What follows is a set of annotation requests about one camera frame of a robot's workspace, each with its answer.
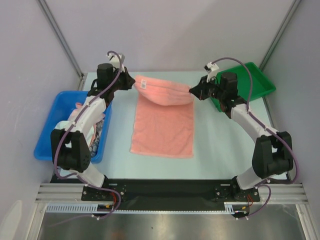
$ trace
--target clothing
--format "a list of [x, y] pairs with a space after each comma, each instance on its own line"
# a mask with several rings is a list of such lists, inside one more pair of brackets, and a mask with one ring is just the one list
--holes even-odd
[[194, 96], [186, 84], [136, 76], [138, 91], [131, 152], [193, 157]]
[[91, 158], [97, 155], [103, 125], [104, 125], [104, 120], [101, 120], [96, 123], [95, 139], [89, 147]]

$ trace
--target purple cable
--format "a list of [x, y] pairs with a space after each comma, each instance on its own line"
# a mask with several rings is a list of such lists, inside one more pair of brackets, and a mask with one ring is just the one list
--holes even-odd
[[[120, 73], [122, 71], [122, 66], [123, 66], [123, 63], [122, 63], [122, 59], [121, 57], [119, 56], [119, 54], [115, 51], [108, 51], [107, 55], [109, 54], [114, 54], [118, 59], [119, 59], [119, 71], [117, 72], [115, 78], [113, 79], [113, 81], [102, 91], [100, 92], [97, 96], [95, 96], [93, 99], [91, 99], [89, 101], [89, 105], [92, 104], [97, 98], [99, 98], [102, 94], [104, 94], [106, 91], [108, 91], [115, 83], [116, 81], [118, 80], [119, 76], [120, 76]], [[80, 113], [78, 114], [78, 116], [75, 118], [74, 120], [74, 124], [76, 124], [78, 122], [78, 120], [80, 119], [80, 117], [82, 116], [82, 114], [86, 111], [86, 109], [88, 108], [88, 105], [84, 106], [84, 108], [80, 111]], [[53, 166], [54, 166], [54, 172], [56, 174], [56, 176], [59, 178], [59, 179], [67, 179], [68, 177], [70, 176], [74, 176], [76, 175], [76, 173], [71, 173], [71, 174], [68, 174], [67, 176], [61, 176], [58, 172], [58, 156], [59, 156], [59, 152], [61, 150], [61, 147], [62, 147], [62, 144], [64, 143], [68, 133], [70, 133], [70, 131], [72, 130], [72, 128], [75, 126], [74, 124], [72, 124], [66, 131], [65, 133], [63, 134], [62, 138], [60, 139], [59, 141], [59, 144], [56, 148], [56, 151], [55, 151], [55, 155], [54, 155], [54, 159], [53, 159]], [[102, 191], [108, 191], [108, 192], [112, 192], [112, 193], [115, 193], [117, 194], [118, 198], [119, 198], [119, 201], [118, 201], [118, 204], [116, 207], [113, 208], [112, 211], [110, 211], [107, 215], [103, 216], [103, 217], [99, 217], [99, 219], [104, 219], [106, 218], [107, 216], [109, 216], [111, 213], [113, 213], [115, 210], [118, 209], [118, 207], [120, 206], [120, 203], [121, 203], [121, 195], [113, 190], [113, 189], [108, 189], [108, 188], [101, 188], [101, 187], [95, 187], [91, 184], [88, 184], [86, 181], [84, 181], [82, 178], [80, 178], [79, 176], [77, 176], [78, 179], [83, 182], [85, 185], [88, 185], [89, 187], [91, 188], [95, 188], [95, 189], [98, 189], [98, 190], [102, 190]], [[63, 224], [63, 223], [66, 223], [66, 222], [69, 222], [69, 221], [72, 221], [74, 219], [78, 219], [78, 218], [82, 218], [82, 217], [88, 217], [88, 216], [91, 216], [91, 215], [88, 215], [88, 214], [85, 214], [85, 215], [80, 215], [80, 216], [75, 216], [75, 217], [72, 217], [70, 219], [67, 219], [67, 220], [64, 220], [64, 221], [61, 221], [61, 222], [58, 222], [58, 223], [55, 223], [53, 225], [51, 225], [51, 227], [54, 227], [54, 226], [57, 226], [57, 225], [60, 225], [60, 224]]]
[[270, 178], [271, 180], [273, 180], [274, 182], [276, 183], [279, 183], [279, 184], [293, 184], [299, 177], [299, 173], [300, 173], [300, 168], [299, 168], [299, 163], [297, 161], [297, 157], [296, 155], [294, 154], [294, 152], [292, 151], [291, 147], [281, 138], [279, 137], [275, 132], [271, 131], [270, 129], [267, 128], [266, 125], [263, 124], [263, 122], [261, 122], [255, 115], [253, 115], [253, 113], [250, 111], [249, 109], [249, 102], [250, 102], [250, 99], [251, 99], [251, 96], [252, 96], [252, 91], [253, 91], [253, 86], [254, 86], [254, 83], [253, 83], [253, 80], [252, 80], [252, 75], [249, 71], [249, 69], [247, 68], [247, 66], [245, 64], [243, 64], [240, 60], [236, 59], [236, 58], [233, 58], [233, 57], [222, 57], [222, 58], [219, 58], [215, 61], [212, 61], [211, 64], [215, 64], [217, 62], [220, 62], [221, 60], [232, 60], [232, 61], [235, 61], [237, 63], [239, 63], [241, 66], [244, 67], [244, 69], [247, 71], [248, 75], [249, 75], [249, 79], [250, 79], [250, 90], [249, 90], [249, 95], [248, 95], [248, 98], [247, 98], [247, 102], [246, 102], [246, 110], [248, 111], [248, 114], [249, 116], [255, 120], [261, 127], [263, 127], [268, 133], [270, 133], [271, 135], [273, 135], [278, 141], [280, 141], [289, 151], [289, 153], [291, 154], [292, 158], [293, 158], [293, 161], [294, 161], [294, 165], [295, 165], [295, 176], [293, 178], [292, 181], [287, 181], [287, 180], [277, 180], [277, 179], [274, 179], [274, 178]]
[[[81, 177], [79, 177], [79, 176], [77, 176], [77, 177], [78, 177], [78, 179], [79, 179], [81, 182], [83, 182], [85, 185], [88, 185], [90, 188], [94, 188], [94, 189], [98, 189], [98, 190], [102, 190], [102, 191], [107, 191], [107, 192], [115, 193], [115, 194], [117, 195], [118, 199], [119, 199], [117, 205], [114, 206], [114, 208], [113, 208], [110, 212], [108, 212], [108, 213], [105, 214], [104, 216], [95, 217], [95, 219], [97, 219], [97, 220], [98, 220], [98, 219], [99, 219], [99, 220], [100, 220], [100, 219], [105, 219], [105, 218], [109, 217], [114, 211], [116, 211], [116, 210], [119, 208], [119, 206], [120, 206], [120, 204], [121, 204], [121, 195], [120, 195], [117, 191], [115, 191], [115, 190], [113, 190], [113, 189], [109, 189], [109, 188], [102, 188], [102, 187], [93, 186], [93, 185], [91, 185], [91, 184], [88, 184], [88, 183], [87, 183], [85, 180], [83, 180]], [[92, 215], [92, 214], [82, 214], [82, 215], [74, 216], [74, 217], [71, 217], [71, 218], [69, 218], [69, 219], [66, 219], [66, 220], [63, 220], [63, 221], [54, 223], [54, 224], [50, 225], [49, 227], [52, 228], [52, 227], [55, 227], [55, 226], [58, 226], [58, 225], [61, 225], [61, 224], [68, 223], [68, 222], [70, 222], [70, 221], [72, 221], [72, 220], [80, 219], [80, 218], [84, 218], [84, 217], [91, 217], [91, 218], [92, 218], [93, 215]]]
[[257, 185], [257, 188], [260, 188], [260, 187], [266, 187], [269, 189], [269, 195], [267, 197], [267, 199], [265, 200], [264, 204], [262, 205], [262, 207], [260, 207], [257, 211], [249, 214], [247, 217], [251, 217], [251, 216], [254, 216], [256, 215], [258, 212], [260, 212], [267, 204], [268, 202], [270, 201], [270, 198], [271, 198], [271, 188], [269, 185], [266, 185], [266, 184], [260, 184], [260, 185]]
[[[118, 78], [120, 76], [120, 73], [121, 73], [121, 70], [122, 70], [122, 66], [123, 66], [122, 59], [119, 56], [119, 54], [116, 53], [115, 51], [108, 51], [107, 55], [109, 55], [109, 54], [114, 54], [119, 59], [119, 71], [117, 72], [117, 74], [116, 74], [115, 78], [113, 79], [113, 81], [102, 92], [100, 92], [97, 96], [95, 96], [93, 99], [91, 99], [91, 101], [89, 101], [89, 105], [92, 104], [97, 98], [99, 98], [106, 91], [108, 91], [113, 86], [113, 84], [115, 84], [115, 82], [118, 80]], [[78, 116], [74, 120], [75, 124], [78, 122], [79, 118], [82, 116], [82, 114], [86, 111], [87, 108], [88, 108], [88, 105], [84, 106], [84, 108], [80, 111], [80, 113], [78, 114]], [[59, 144], [58, 144], [58, 146], [56, 148], [56, 151], [55, 151], [54, 160], [53, 160], [53, 166], [54, 166], [54, 173], [59, 179], [67, 179], [70, 176], [76, 175], [76, 173], [71, 173], [71, 174], [68, 174], [67, 176], [61, 176], [59, 174], [59, 172], [58, 172], [58, 166], [57, 166], [57, 164], [58, 164], [58, 156], [59, 156], [59, 152], [60, 152], [60, 149], [62, 147], [62, 144], [65, 141], [68, 133], [71, 131], [71, 129], [74, 126], [75, 125], [72, 124], [69, 127], [69, 129], [67, 131], [65, 131], [65, 133], [63, 134], [62, 138], [60, 139], [60, 142], [59, 142]]]

